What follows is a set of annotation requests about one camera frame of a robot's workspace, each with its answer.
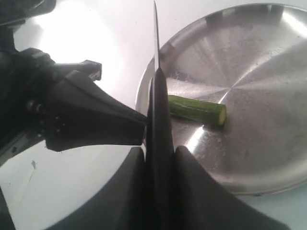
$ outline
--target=cucumber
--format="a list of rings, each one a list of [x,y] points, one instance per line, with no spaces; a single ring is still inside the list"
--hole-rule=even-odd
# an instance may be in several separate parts
[[[168,106],[172,115],[191,120],[223,125],[226,120],[226,105],[198,101],[184,97],[169,95]]]

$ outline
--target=screw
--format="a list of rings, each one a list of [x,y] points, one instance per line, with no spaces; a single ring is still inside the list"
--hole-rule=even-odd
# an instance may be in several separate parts
[[[26,109],[27,109],[29,112],[32,111],[32,108],[33,108],[33,106],[34,106],[34,103],[35,103],[35,101],[34,101],[33,99],[27,101],[25,107],[26,107]]]

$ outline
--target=black plastic part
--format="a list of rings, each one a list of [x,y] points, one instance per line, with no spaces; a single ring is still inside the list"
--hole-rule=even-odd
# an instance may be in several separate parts
[[[109,96],[83,73],[70,72],[47,95],[47,148],[142,144],[146,117]]]
[[[170,227],[170,175],[174,154],[171,117],[168,107],[166,79],[159,68],[152,79],[146,135],[148,185],[154,192],[157,229]]]
[[[54,10],[56,0],[0,0],[0,26],[23,24],[25,19]]]
[[[132,148],[110,181],[81,208],[48,230],[145,230],[144,154]]]
[[[0,52],[0,156],[7,144],[32,129],[35,116],[26,110],[41,69],[54,63],[50,56],[34,48],[22,52]]]
[[[0,229],[15,230],[15,226],[10,216],[1,188],[0,188]]]
[[[13,29],[6,26],[0,26],[0,49],[15,50]]]
[[[76,70],[86,74],[92,81],[101,80],[102,65],[94,61],[85,60],[81,63],[54,64],[52,68],[60,75],[66,75],[72,70]]]
[[[183,229],[289,230],[224,190],[186,147],[176,149],[174,170],[181,196]]]

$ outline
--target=stainless steel plate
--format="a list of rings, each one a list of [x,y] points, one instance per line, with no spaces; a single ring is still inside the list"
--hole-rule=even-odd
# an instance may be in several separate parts
[[[261,195],[307,179],[307,12],[246,5],[206,16],[161,50],[168,93],[227,105],[223,129],[173,119],[185,145],[230,192]],[[149,63],[136,108],[148,108]]]

